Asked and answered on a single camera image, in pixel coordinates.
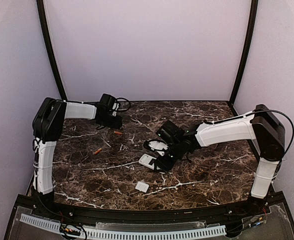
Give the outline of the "white remote control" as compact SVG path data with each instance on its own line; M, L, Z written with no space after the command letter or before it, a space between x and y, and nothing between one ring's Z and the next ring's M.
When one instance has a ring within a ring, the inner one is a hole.
M140 159L138 160L138 163L144 167L147 167L149 169L154 170L155 169L155 166L154 166L155 160L156 160L155 157L145 153L140 157Z

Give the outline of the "orange battery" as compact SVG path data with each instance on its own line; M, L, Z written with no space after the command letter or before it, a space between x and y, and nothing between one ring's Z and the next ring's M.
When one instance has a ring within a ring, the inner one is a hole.
M120 131L114 131L114 134L116 134L116 135L123 135L123 133L120 132Z
M97 154L100 153L102 150L103 150L102 148L99 148L98 150L96 150L96 151L94 152L94 155L97 155Z

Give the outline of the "white battery cover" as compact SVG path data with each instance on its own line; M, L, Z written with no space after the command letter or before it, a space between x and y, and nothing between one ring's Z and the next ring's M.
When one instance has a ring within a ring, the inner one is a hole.
M142 182L142 181L138 181L135 186L135 189L140 192L146 193L148 191L149 187L150 187L149 184Z

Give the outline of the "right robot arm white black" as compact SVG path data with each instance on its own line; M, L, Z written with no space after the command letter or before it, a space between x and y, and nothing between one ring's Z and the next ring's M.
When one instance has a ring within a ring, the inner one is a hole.
M218 121L203 120L187 130L168 120L156 132L168 148L156 158L153 168L169 172L177 160L197 149L225 142L255 140L259 147L259 163L250 195L263 199L291 146L290 143L285 143L286 130L275 116L278 113L277 110L259 104L245 114Z

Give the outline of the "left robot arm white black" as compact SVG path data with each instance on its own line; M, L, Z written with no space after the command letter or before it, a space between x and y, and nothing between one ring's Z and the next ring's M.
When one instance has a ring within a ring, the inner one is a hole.
M94 121L101 127L120 129L122 117L120 98L104 93L98 102L78 102L47 97L42 102L33 122L32 143L35 158L33 162L33 189L45 203L54 201L53 161L66 119Z

